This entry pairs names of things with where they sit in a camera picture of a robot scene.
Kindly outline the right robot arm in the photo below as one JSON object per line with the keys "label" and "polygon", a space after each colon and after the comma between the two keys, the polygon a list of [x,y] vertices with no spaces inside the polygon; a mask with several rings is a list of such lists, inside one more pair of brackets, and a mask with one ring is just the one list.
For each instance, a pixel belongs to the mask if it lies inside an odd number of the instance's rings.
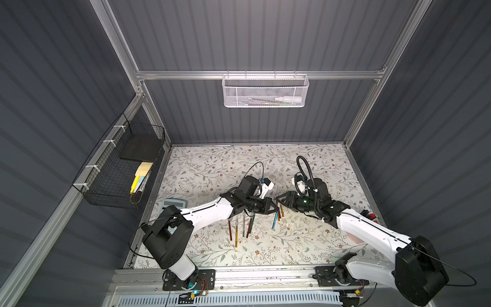
{"label": "right robot arm", "polygon": [[277,196],[280,205],[295,212],[314,213],[384,256],[374,260],[361,252],[348,252],[335,262],[330,273],[318,273],[317,279],[332,278],[342,286],[356,280],[373,281],[398,290],[417,306],[427,305],[448,284],[449,276],[428,239],[394,232],[346,203],[333,200],[321,179],[308,180],[302,188],[296,180],[295,185],[295,191]]}

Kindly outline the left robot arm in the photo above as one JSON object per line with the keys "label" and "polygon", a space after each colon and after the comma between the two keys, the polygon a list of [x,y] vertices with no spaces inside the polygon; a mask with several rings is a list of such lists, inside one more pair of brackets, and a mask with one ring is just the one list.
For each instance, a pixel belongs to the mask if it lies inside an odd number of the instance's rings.
{"label": "left robot arm", "polygon": [[239,186],[220,194],[215,200],[193,208],[166,207],[160,216],[140,226],[142,243],[161,269],[170,270],[180,281],[193,283],[198,269],[185,254],[191,237],[204,227],[229,220],[247,212],[269,215],[279,211],[267,193],[274,183],[269,179],[246,176]]}

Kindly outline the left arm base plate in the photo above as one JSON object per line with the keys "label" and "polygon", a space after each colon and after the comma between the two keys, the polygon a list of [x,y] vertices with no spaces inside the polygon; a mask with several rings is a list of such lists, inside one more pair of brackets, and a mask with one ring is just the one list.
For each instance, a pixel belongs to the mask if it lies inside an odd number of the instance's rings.
{"label": "left arm base plate", "polygon": [[162,276],[163,291],[186,290],[213,290],[216,281],[216,270],[214,269],[197,269],[187,279],[181,280],[170,269],[165,270]]}

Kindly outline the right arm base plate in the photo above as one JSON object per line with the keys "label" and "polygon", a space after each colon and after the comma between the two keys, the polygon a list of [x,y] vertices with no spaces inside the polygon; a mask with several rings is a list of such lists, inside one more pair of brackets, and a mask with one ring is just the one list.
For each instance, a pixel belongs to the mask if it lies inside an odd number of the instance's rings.
{"label": "right arm base plate", "polygon": [[358,280],[352,277],[346,269],[338,266],[317,266],[313,274],[313,279],[317,280],[320,287],[347,287],[353,286],[363,288],[370,285],[368,280]]}

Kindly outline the blue carving knife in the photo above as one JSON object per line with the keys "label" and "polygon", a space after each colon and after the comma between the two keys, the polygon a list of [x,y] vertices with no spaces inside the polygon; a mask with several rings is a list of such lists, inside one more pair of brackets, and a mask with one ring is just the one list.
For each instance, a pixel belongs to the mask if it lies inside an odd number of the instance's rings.
{"label": "blue carving knife", "polygon": [[274,215],[274,220],[272,222],[272,230],[275,230],[276,228],[276,223],[277,223],[277,220],[278,220],[278,216],[279,216],[279,213],[278,212],[275,212],[275,215]]}

